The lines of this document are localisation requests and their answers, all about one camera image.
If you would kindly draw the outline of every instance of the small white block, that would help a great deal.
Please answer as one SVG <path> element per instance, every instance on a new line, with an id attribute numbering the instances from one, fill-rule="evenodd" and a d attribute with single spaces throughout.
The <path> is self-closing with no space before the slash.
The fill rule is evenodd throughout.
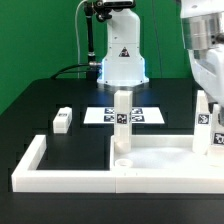
<path id="1" fill-rule="evenodd" d="M 69 107 L 60 108 L 54 121 L 54 133 L 66 134 L 72 121 L 72 109 Z"/>

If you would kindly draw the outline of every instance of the white plastic part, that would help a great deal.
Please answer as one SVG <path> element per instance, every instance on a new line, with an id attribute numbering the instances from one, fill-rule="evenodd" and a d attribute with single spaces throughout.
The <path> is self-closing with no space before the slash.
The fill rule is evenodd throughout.
<path id="1" fill-rule="evenodd" d="M 130 9 L 112 11 L 108 20 L 108 52 L 99 84 L 134 87 L 149 82 L 140 55 L 140 19 Z"/>
<path id="2" fill-rule="evenodd" d="M 188 52 L 195 81 L 224 107 L 224 47 L 220 45 L 219 48 L 208 50 L 204 58 L 199 60 L 194 58 L 193 51 Z"/>
<path id="3" fill-rule="evenodd" d="M 118 90 L 114 94 L 114 138 L 115 150 L 127 153 L 131 150 L 132 135 L 132 91 Z"/>
<path id="4" fill-rule="evenodd" d="M 207 153 L 211 144 L 211 120 L 207 97 L 205 92 L 200 90 L 197 95 L 193 152 L 202 155 Z"/>
<path id="5" fill-rule="evenodd" d="M 224 193 L 224 169 L 193 153 L 192 143 L 191 135 L 132 136 L 131 152 L 118 154 L 112 137 L 116 193 Z M 131 159 L 133 166 L 117 167 L 118 159 Z"/>
<path id="6" fill-rule="evenodd" d="M 56 134 L 66 134 L 72 121 L 72 109 L 69 107 L 60 108 L 54 121 L 53 129 Z"/>
<path id="7" fill-rule="evenodd" d="M 46 136 L 35 136 L 12 174 L 14 192 L 116 192 L 109 171 L 36 170 L 46 147 Z"/>
<path id="8" fill-rule="evenodd" d="M 181 18 L 208 15 L 224 11 L 223 0 L 181 0 Z"/>
<path id="9" fill-rule="evenodd" d="M 223 194 L 224 168 L 210 166 L 192 144 L 192 135 L 139 135 L 132 136 L 131 152 L 119 154 L 112 136 L 110 171 L 39 171 L 47 147 L 46 136 L 39 135 L 12 174 L 13 191 Z"/>
<path id="10" fill-rule="evenodd" d="M 209 163 L 213 166 L 224 167 L 224 127 L 219 124 L 220 106 L 213 108 L 211 145 L 208 149 Z"/>

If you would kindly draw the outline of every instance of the white rectangular block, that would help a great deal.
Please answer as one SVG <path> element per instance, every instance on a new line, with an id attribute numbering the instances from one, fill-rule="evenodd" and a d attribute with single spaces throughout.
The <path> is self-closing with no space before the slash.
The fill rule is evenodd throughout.
<path id="1" fill-rule="evenodd" d="M 132 91 L 118 90 L 114 94 L 114 141 L 115 150 L 125 153 L 131 150 Z"/>
<path id="2" fill-rule="evenodd" d="M 53 129 L 55 134 L 65 134 L 72 121 L 72 109 L 69 107 L 60 108 L 54 121 Z"/>

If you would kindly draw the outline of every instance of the white post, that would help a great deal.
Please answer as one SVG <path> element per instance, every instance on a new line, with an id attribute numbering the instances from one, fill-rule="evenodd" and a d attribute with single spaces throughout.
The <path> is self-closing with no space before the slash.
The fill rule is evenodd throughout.
<path id="1" fill-rule="evenodd" d="M 131 151 L 132 91 L 118 90 L 114 94 L 114 145 L 118 153 Z"/>

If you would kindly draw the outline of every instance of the white paper sheet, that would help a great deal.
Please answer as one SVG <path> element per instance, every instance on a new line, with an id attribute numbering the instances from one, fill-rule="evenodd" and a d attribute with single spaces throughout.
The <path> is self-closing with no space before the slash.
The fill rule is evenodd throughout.
<path id="1" fill-rule="evenodd" d="M 112 107 L 88 107 L 84 124 L 113 124 L 114 108 Z M 133 107 L 132 123 L 164 124 L 164 120 L 158 107 Z"/>

